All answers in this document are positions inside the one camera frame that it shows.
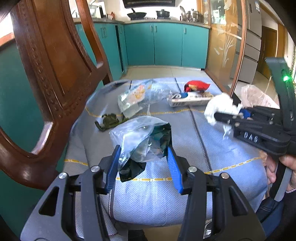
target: pink plastic bag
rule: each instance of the pink plastic bag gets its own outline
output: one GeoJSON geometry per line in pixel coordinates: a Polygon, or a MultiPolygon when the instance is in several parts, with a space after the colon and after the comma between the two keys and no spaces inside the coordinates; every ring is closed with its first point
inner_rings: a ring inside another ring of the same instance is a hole
{"type": "Polygon", "coordinates": [[[279,109],[277,103],[267,94],[254,85],[246,85],[241,89],[242,105],[244,107],[253,107],[254,105],[266,106],[279,109]]]}

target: green wall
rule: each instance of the green wall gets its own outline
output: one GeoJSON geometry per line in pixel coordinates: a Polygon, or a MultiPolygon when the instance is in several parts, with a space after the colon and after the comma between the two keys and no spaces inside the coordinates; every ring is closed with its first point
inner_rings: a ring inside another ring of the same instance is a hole
{"type": "MultiPolygon", "coordinates": [[[[41,112],[33,96],[15,42],[0,47],[0,126],[21,148],[31,151],[43,128],[41,112]]],[[[57,170],[63,168],[65,151],[57,170]]],[[[21,230],[43,191],[28,188],[0,171],[0,214],[12,231],[21,230]]]]}

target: crumpled white tissue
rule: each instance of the crumpled white tissue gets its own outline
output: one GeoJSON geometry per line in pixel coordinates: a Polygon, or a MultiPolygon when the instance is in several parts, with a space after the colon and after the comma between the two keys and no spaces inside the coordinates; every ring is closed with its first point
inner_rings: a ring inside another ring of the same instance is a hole
{"type": "MultiPolygon", "coordinates": [[[[220,95],[212,98],[207,107],[205,109],[204,115],[209,124],[212,126],[216,124],[216,119],[214,118],[214,114],[216,112],[237,115],[242,108],[242,104],[238,104],[238,106],[233,105],[233,99],[229,97],[228,94],[222,93],[220,95]]],[[[224,135],[231,130],[230,125],[223,125],[224,135]]]]}

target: green led light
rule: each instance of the green led light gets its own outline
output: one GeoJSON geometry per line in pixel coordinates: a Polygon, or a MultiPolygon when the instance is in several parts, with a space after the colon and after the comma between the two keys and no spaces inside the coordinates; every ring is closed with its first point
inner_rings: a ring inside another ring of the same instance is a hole
{"type": "Polygon", "coordinates": [[[290,79],[290,77],[287,76],[287,75],[285,75],[285,76],[283,77],[283,81],[284,81],[284,82],[287,82],[289,79],[290,79]]]}

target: kitchen countertop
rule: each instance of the kitchen countertop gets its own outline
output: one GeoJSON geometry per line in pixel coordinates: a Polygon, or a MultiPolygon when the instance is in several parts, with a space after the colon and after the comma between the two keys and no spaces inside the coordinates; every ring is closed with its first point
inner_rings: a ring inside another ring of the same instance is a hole
{"type": "MultiPolygon", "coordinates": [[[[208,25],[202,23],[194,23],[194,22],[187,22],[187,21],[180,21],[174,19],[139,19],[139,20],[130,20],[130,21],[118,21],[118,20],[111,20],[105,18],[92,18],[94,23],[120,23],[120,24],[131,24],[131,23],[181,23],[181,24],[188,24],[199,26],[203,28],[211,28],[208,25]]],[[[73,18],[74,23],[81,23],[80,18],[73,18]]]]}

